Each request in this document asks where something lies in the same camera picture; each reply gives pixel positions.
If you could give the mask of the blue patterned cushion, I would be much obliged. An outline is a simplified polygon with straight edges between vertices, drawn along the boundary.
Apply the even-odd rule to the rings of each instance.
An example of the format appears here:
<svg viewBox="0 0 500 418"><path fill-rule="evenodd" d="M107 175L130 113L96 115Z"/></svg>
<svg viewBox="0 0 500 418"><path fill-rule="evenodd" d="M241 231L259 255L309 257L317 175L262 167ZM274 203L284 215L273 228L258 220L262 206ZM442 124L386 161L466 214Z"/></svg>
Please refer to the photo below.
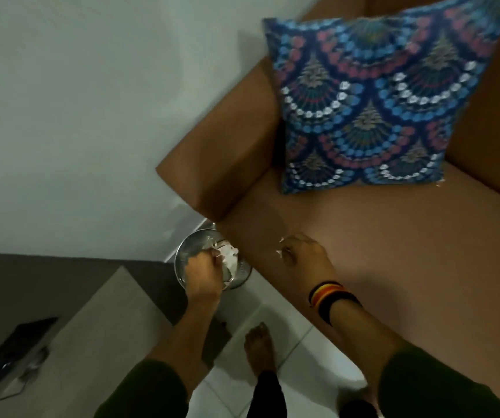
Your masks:
<svg viewBox="0 0 500 418"><path fill-rule="evenodd" d="M443 180L500 39L500 0L376 18L262 21L285 124L283 194Z"/></svg>

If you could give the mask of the white paper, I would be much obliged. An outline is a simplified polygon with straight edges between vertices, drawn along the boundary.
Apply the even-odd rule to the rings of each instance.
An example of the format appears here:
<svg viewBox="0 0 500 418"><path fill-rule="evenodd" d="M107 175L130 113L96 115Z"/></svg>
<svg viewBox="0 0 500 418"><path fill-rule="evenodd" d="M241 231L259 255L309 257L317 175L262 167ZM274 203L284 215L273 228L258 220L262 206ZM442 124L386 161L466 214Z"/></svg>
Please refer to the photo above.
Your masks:
<svg viewBox="0 0 500 418"><path fill-rule="evenodd" d="M236 278L238 272L239 250L225 239L212 242L210 248L215 252L215 259L220 260L223 281L229 284Z"/></svg>

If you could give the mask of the black tray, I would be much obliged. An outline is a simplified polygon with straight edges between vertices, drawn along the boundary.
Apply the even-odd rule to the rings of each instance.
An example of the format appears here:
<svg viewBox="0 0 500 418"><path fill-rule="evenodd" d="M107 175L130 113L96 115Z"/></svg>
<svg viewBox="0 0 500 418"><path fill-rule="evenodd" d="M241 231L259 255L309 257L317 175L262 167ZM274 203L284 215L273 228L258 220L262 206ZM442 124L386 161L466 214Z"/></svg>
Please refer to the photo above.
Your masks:
<svg viewBox="0 0 500 418"><path fill-rule="evenodd" d="M0 345L0 381L37 345L57 321L58 317L50 317L16 326Z"/></svg>

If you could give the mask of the person's left hand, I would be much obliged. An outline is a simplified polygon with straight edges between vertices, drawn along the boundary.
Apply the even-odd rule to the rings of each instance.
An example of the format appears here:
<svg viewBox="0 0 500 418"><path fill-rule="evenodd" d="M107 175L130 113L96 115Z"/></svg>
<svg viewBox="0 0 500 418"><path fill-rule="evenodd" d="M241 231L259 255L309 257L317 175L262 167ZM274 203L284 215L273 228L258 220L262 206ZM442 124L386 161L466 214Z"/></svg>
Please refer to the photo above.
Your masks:
<svg viewBox="0 0 500 418"><path fill-rule="evenodd" d="M198 254L191 256L185 267L186 295L189 304L218 303L224 290L223 274L205 274L198 271Z"/></svg>

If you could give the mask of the brown sofa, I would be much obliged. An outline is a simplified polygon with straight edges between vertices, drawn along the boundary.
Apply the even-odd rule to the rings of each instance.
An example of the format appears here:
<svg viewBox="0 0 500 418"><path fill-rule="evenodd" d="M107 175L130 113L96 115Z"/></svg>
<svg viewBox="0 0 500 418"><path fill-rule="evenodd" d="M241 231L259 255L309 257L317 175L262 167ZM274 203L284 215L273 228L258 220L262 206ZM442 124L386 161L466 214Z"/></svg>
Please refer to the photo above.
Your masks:
<svg viewBox="0 0 500 418"><path fill-rule="evenodd" d="M281 194L283 129L263 58L156 168L338 348L274 253L302 231L373 315L500 397L500 40L460 111L443 182Z"/></svg>

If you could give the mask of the person's left foot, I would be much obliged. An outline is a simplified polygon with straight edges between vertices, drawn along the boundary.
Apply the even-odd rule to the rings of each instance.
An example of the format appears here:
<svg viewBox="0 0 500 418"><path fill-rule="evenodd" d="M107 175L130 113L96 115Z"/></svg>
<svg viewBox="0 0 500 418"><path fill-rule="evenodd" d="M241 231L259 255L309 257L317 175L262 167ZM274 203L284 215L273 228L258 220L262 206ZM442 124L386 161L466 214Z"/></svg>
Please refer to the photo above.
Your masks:
<svg viewBox="0 0 500 418"><path fill-rule="evenodd" d="M273 339L264 322L248 331L245 336L244 350L249 367L256 378L265 372L277 374Z"/></svg>

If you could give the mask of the person's right hand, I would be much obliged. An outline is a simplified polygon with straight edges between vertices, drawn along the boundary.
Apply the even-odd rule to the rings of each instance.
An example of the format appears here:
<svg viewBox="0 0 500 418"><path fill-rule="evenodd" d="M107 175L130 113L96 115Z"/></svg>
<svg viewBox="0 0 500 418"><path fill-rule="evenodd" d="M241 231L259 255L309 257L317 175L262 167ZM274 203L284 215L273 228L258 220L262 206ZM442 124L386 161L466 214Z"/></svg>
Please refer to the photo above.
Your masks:
<svg viewBox="0 0 500 418"><path fill-rule="evenodd" d="M289 277L297 283L306 298L309 297L311 289L320 282L337 280L336 270L325 248L311 237L309 237L305 259L301 260L297 266L285 266L285 268Z"/></svg>

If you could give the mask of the grey side table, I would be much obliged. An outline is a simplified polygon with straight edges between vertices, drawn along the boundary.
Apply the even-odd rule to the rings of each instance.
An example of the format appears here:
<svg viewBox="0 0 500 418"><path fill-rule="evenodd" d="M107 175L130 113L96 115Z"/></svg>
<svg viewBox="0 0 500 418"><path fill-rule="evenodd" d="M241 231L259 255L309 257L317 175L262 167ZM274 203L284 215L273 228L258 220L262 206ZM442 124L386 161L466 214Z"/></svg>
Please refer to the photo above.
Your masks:
<svg viewBox="0 0 500 418"><path fill-rule="evenodd" d="M171 329L185 306L172 267L129 263L95 279L0 290L0 346L20 324L58 320L0 381L0 418L93 418L130 369Z"/></svg>

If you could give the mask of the striped wristband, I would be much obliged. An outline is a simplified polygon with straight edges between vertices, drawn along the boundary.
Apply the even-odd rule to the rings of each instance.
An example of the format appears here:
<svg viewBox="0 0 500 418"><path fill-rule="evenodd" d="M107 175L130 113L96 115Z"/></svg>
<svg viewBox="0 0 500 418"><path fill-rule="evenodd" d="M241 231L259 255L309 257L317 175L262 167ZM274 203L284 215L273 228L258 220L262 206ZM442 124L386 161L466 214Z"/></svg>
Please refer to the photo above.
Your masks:
<svg viewBox="0 0 500 418"><path fill-rule="evenodd" d="M315 309L320 318L329 326L331 323L331 308L334 303L348 300L360 307L362 303L358 298L337 281L323 281L314 286L309 292L309 306Z"/></svg>

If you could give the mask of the person's left forearm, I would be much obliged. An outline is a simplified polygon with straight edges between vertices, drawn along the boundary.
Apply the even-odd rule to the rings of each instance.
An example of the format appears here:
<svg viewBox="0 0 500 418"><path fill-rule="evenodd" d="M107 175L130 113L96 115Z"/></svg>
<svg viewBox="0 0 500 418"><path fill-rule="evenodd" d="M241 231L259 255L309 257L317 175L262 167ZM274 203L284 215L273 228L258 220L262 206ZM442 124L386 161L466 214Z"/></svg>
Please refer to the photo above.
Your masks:
<svg viewBox="0 0 500 418"><path fill-rule="evenodd" d="M128 372L93 418L186 418L221 292L190 295L169 337Z"/></svg>

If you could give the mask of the person's right forearm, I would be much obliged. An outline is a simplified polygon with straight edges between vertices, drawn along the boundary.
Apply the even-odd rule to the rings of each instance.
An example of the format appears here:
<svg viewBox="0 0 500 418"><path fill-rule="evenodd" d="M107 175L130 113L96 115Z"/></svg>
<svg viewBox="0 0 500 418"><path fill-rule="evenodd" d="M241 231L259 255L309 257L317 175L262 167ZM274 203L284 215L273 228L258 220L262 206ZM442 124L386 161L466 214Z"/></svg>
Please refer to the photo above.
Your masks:
<svg viewBox="0 0 500 418"><path fill-rule="evenodd" d="M331 323L384 418L500 418L500 398L489 387L407 342L363 307L338 301Z"/></svg>

